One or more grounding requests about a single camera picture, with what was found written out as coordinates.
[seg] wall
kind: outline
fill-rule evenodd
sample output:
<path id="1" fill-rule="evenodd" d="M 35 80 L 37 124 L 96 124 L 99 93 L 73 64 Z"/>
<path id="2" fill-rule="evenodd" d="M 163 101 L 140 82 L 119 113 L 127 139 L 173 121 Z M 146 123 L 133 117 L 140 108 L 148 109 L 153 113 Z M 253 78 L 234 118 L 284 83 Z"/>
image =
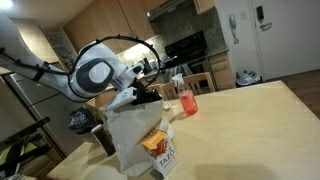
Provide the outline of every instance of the wall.
<path id="1" fill-rule="evenodd" d="M 225 42 L 230 49 L 228 55 L 233 73 L 254 70 L 261 75 L 260 64 L 254 37 L 252 19 L 247 0 L 215 0 Z M 245 12 L 247 19 L 241 20 L 240 13 Z M 239 44 L 234 45 L 229 26 L 229 14 L 234 13 L 237 22 L 236 35 Z"/>
<path id="2" fill-rule="evenodd" d="M 205 33 L 209 53 L 226 49 L 217 10 L 214 8 L 203 15 L 198 15 L 193 0 L 186 0 L 176 10 L 157 17 L 151 24 L 159 36 L 147 42 L 154 45 L 160 56 L 165 55 L 164 46 L 201 30 Z M 118 57 L 128 64 L 144 57 L 154 58 L 142 46 L 133 47 L 118 54 Z"/>

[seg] tabletop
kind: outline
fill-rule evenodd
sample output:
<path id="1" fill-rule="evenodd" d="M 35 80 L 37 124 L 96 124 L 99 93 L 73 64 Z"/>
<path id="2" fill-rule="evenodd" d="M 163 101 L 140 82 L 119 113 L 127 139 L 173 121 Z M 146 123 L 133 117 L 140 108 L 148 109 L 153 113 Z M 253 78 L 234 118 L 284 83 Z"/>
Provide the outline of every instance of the tabletop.
<path id="1" fill-rule="evenodd" d="M 180 158 L 166 179 L 293 180 L 320 177 L 320 121 L 277 81 L 196 96 L 184 116 L 178 100 L 170 119 Z M 136 179 L 120 173 L 117 156 L 84 143 L 48 174 L 51 179 Z M 151 168 L 137 179 L 152 179 Z"/>

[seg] doorway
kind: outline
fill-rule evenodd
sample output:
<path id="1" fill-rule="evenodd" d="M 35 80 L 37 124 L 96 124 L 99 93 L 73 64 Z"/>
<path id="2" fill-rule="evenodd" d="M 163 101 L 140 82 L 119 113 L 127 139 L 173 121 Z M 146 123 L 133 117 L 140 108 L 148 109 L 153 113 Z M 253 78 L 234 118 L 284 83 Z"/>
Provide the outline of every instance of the doorway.
<path id="1" fill-rule="evenodd" d="M 320 1 L 248 2 L 265 79 L 320 69 Z"/>

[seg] red drink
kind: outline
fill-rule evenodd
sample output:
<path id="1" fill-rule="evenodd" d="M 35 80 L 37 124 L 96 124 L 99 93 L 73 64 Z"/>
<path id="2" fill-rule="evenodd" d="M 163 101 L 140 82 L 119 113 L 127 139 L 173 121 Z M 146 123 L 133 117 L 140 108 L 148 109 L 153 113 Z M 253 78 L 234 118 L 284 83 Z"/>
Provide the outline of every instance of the red drink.
<path id="1" fill-rule="evenodd" d="M 181 92 L 179 99 L 186 115 L 192 115 L 198 111 L 198 106 L 191 90 Z"/>

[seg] ceiling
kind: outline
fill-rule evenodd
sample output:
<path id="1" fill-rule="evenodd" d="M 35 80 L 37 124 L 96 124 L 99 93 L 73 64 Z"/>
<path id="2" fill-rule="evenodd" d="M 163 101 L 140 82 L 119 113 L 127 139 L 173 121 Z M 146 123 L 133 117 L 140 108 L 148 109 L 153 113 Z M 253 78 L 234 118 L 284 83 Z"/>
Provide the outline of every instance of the ceiling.
<path id="1" fill-rule="evenodd" d="M 10 18 L 35 20 L 43 29 L 69 22 L 93 0 L 12 0 L 13 7 L 1 9 Z"/>

